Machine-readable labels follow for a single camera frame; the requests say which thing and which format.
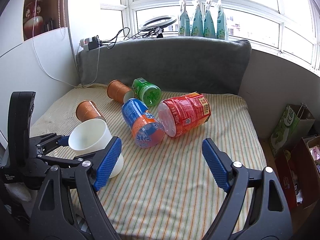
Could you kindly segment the white paper cup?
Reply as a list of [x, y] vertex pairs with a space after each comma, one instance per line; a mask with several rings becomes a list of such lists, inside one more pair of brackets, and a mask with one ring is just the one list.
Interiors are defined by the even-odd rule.
[[103, 150], [112, 139], [106, 122], [102, 119], [90, 119], [79, 124], [68, 139], [68, 146], [76, 155], [84, 155]]

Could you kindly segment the brown paper cup left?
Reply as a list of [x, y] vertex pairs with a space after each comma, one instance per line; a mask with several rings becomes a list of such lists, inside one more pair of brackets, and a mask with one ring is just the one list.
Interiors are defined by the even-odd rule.
[[105, 121], [105, 118], [92, 100], [80, 102], [76, 108], [75, 114], [77, 119], [81, 122], [91, 119], [101, 119]]

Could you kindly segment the brown paper cup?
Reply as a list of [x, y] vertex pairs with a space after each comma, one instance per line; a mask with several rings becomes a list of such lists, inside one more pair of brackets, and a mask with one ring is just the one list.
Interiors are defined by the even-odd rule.
[[107, 95], [122, 104], [135, 97], [134, 91], [119, 80], [113, 80], [108, 84]]
[[81, 122], [91, 119], [101, 119], [105, 121], [105, 118], [92, 100], [80, 102], [76, 108], [75, 114], [77, 119]]

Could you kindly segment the brown paper cup right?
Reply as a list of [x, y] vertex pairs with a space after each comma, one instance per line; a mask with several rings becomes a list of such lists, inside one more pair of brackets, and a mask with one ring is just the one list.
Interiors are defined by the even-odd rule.
[[107, 95], [122, 104], [135, 97], [134, 91], [119, 80], [113, 80], [108, 84]]

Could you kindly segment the blue orange plastic cup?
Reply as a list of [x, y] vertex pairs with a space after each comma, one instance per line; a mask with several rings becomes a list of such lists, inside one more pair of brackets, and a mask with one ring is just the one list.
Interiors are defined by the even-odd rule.
[[121, 112], [137, 146], [151, 148], [163, 140], [164, 126], [142, 101], [135, 98], [129, 99], [122, 106]]

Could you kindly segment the green plastic cup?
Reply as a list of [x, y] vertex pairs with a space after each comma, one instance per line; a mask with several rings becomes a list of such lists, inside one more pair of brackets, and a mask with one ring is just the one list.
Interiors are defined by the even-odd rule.
[[132, 90], [135, 92], [137, 98], [148, 107], [158, 105], [161, 100], [161, 89], [142, 77], [134, 79]]

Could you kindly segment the red plastic cup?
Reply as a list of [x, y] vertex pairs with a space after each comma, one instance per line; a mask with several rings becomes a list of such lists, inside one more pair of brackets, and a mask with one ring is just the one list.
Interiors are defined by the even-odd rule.
[[204, 124], [211, 116], [209, 101], [197, 92], [165, 99], [157, 111], [165, 133], [172, 138]]

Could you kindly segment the red cardboard box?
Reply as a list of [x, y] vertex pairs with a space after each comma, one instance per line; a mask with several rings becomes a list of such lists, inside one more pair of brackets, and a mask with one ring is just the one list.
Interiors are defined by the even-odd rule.
[[275, 158], [279, 182], [290, 210], [306, 208], [319, 200], [319, 156], [310, 150], [319, 146], [319, 137], [302, 138], [290, 151]]

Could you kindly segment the striped beige cushion cover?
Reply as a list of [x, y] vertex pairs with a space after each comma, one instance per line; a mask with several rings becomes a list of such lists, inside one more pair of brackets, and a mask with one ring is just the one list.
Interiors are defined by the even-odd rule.
[[122, 239], [201, 239], [225, 198], [202, 155], [202, 141], [217, 147], [247, 168], [266, 166], [247, 103], [232, 94], [206, 94], [210, 119], [178, 137], [164, 137], [152, 148], [139, 148], [105, 85], [75, 88], [54, 102], [33, 124], [31, 136], [69, 135], [79, 124], [75, 110], [92, 100], [112, 135], [120, 137], [124, 167], [98, 196]]

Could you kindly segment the green white paper bag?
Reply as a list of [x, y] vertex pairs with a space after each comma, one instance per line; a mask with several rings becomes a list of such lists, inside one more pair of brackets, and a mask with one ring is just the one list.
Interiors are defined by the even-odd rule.
[[287, 104], [278, 124], [270, 136], [270, 149], [274, 157], [287, 146], [295, 145], [310, 131], [315, 118], [306, 104]]

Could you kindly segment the white power strip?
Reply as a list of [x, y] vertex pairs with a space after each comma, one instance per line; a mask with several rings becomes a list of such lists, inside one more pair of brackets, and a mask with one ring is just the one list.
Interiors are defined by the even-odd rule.
[[89, 44], [92, 42], [92, 38], [83, 38], [80, 40], [79, 45], [85, 51], [89, 51]]

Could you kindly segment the black power adapter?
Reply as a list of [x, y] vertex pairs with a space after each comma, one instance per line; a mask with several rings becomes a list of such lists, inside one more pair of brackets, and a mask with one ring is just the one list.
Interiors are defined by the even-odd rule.
[[95, 36], [89, 39], [89, 42], [87, 45], [88, 45], [88, 50], [93, 50], [93, 49], [99, 48], [102, 45], [102, 43], [99, 36]]

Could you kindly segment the red white ornament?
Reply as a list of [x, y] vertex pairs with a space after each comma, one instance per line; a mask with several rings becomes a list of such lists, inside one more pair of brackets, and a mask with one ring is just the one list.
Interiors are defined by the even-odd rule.
[[26, 19], [23, 25], [23, 31], [26, 39], [42, 33], [43, 17], [41, 16], [41, 0], [30, 2], [26, 5], [24, 18]]

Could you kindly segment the grey sofa backrest cushion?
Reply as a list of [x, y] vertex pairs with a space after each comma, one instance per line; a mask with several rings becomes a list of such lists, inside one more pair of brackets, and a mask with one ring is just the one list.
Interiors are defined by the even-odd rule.
[[166, 92], [238, 94], [251, 57], [249, 41], [204, 37], [142, 38], [77, 54], [80, 82], [131, 86], [139, 77]]

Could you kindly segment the teal refill pouch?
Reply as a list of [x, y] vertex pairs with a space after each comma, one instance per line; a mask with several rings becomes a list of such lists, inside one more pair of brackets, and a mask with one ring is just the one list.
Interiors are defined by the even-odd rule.
[[222, 7], [221, 0], [217, 2], [217, 30], [216, 30], [216, 38], [220, 40], [228, 41], [228, 28], [226, 22], [226, 16]]
[[180, 0], [179, 36], [190, 36], [190, 19], [186, 9], [187, 0]]
[[205, 14], [203, 20], [203, 33], [206, 38], [216, 38], [216, 31], [214, 28], [214, 22], [210, 13], [210, 7], [213, 0], [206, 0], [205, 3]]
[[192, 3], [195, 6], [195, 12], [191, 25], [191, 36], [203, 37], [201, 3], [199, 0], [193, 0]]

